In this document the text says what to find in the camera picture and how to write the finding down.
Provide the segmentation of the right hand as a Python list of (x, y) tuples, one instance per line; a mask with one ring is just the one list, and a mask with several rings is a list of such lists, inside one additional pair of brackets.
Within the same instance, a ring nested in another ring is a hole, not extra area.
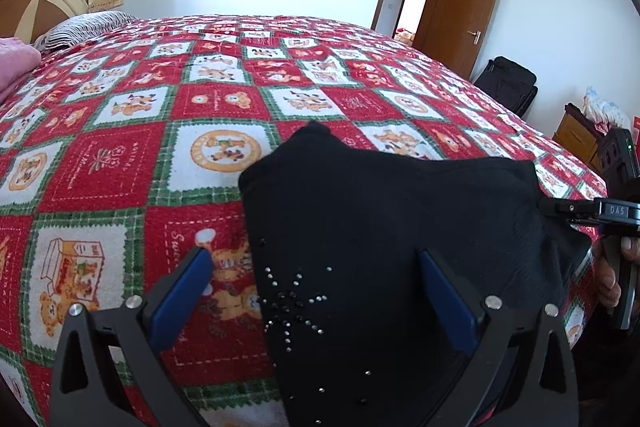
[[(615, 270), (608, 263), (608, 260), (603, 257), (601, 243), (602, 241), (599, 239), (592, 247), (594, 257), (597, 261), (596, 281), (598, 285), (598, 296), (603, 306), (613, 309), (620, 301), (622, 290), (620, 289), (620, 284), (617, 282)], [(623, 237), (620, 242), (620, 248), (622, 248), (622, 254), (627, 260), (638, 265), (640, 257), (638, 237), (634, 237), (633, 239)]]

